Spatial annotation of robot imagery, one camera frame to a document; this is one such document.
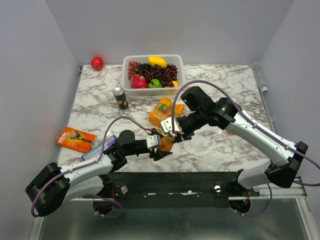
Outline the orange juice bottle back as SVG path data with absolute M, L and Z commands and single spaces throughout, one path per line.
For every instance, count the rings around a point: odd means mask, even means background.
M 158 149 L 161 151 L 170 152 L 173 147 L 173 143 L 167 143 L 166 136 L 161 138 L 161 146 L 159 146 Z

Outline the blue white bottle cap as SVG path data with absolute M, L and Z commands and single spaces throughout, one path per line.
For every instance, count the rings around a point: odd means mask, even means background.
M 268 88 L 264 86 L 264 87 L 261 88 L 261 91 L 262 91 L 263 93 L 267 93 L 267 92 L 268 92 Z

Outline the clear plastic bottle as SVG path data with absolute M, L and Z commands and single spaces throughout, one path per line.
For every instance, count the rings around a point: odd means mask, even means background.
M 255 77 L 257 86 L 262 92 L 262 87 L 268 88 L 268 81 L 267 81 L 267 77 L 265 75 L 264 69 L 258 62 L 254 62 L 251 68 L 252 68 L 252 72 Z

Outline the brown bottle cap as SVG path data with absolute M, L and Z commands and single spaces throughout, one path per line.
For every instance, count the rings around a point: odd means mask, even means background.
M 170 135 L 166 136 L 166 142 L 169 144 L 172 144 L 175 141 L 175 137 L 172 137 Z

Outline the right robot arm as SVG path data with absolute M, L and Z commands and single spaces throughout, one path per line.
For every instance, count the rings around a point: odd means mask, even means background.
M 192 86 L 180 98 L 191 110 L 188 116 L 177 119 L 182 138 L 190 139 L 194 131 L 209 125 L 239 136 L 268 157 L 266 163 L 238 171 L 230 183 L 234 195 L 241 196 L 248 189 L 269 183 L 281 188 L 292 186 L 308 150 L 307 144 L 278 136 L 228 98 L 213 101 L 199 86 Z

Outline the orange mango gummy bag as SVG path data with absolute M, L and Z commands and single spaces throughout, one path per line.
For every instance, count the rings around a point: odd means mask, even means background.
M 154 126 L 160 127 L 163 120 L 171 117 L 172 107 L 173 102 L 166 96 L 163 96 L 156 107 L 150 112 L 149 122 Z

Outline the small yellow lemon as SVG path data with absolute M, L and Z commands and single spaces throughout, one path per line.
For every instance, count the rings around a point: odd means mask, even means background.
M 177 81 L 172 81 L 171 82 L 171 87 L 179 87 L 179 84 Z

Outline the purple candy package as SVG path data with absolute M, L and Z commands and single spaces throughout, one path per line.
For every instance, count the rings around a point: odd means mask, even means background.
M 105 141 L 104 141 L 104 150 L 107 150 L 108 148 L 110 148 L 116 141 L 117 137 L 115 135 L 112 135 L 110 137 L 108 137 Z M 93 158 L 98 157 L 101 154 L 102 151 L 102 144 L 100 143 L 99 145 L 97 145 L 96 147 L 94 147 L 93 149 L 91 149 L 89 152 L 85 153 L 83 156 L 80 157 L 80 161 L 87 161 Z

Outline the dark red grape bunch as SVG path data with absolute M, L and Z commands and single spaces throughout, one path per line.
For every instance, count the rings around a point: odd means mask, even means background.
M 152 69 L 147 70 L 143 76 L 146 78 L 147 83 L 152 79 L 160 80 L 162 88 L 173 88 L 171 87 L 172 81 L 178 82 L 178 70 L 173 64 L 168 64 L 166 68 L 156 65 Z

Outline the red dragon fruit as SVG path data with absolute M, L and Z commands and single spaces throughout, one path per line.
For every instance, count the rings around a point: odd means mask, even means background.
M 148 82 L 143 75 L 136 74 L 131 77 L 132 89 L 145 89 L 148 88 Z

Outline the black spray can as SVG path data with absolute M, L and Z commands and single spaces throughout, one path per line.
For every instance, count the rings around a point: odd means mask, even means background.
M 122 87 L 115 87 L 112 92 L 119 109 L 127 109 L 129 104 L 124 89 Z

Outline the white plastic basket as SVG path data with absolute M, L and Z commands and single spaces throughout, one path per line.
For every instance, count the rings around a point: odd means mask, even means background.
M 131 55 L 123 60 L 122 88 L 131 96 L 175 95 L 186 83 L 177 54 Z

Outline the orange razor box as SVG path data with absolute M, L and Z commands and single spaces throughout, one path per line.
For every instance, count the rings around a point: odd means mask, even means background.
M 65 127 L 56 139 L 56 144 L 80 153 L 87 153 L 92 149 L 97 136 L 71 127 Z

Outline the red apple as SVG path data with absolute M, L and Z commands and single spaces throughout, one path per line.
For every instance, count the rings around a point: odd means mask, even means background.
M 95 71 L 101 71 L 104 67 L 104 61 L 99 56 L 93 57 L 90 64 Z

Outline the black base frame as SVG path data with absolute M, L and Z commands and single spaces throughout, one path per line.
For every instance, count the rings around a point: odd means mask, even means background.
M 260 193 L 236 183 L 237 172 L 114 172 L 98 176 L 97 195 L 125 209 L 228 208 Z

